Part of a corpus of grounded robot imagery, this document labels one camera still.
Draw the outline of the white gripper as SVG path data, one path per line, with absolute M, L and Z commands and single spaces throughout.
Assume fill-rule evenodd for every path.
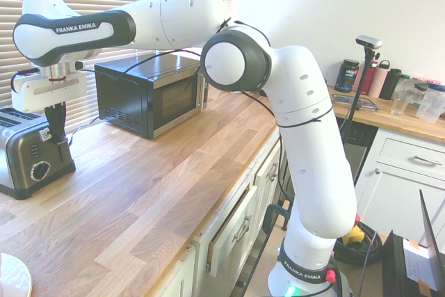
M 50 81 L 40 74 L 18 76 L 13 80 L 13 108 L 32 113 L 44 109 L 49 124 L 51 140 L 57 144 L 64 143 L 66 101 L 81 97 L 86 92 L 86 76 L 82 72 L 74 72 L 63 81 Z

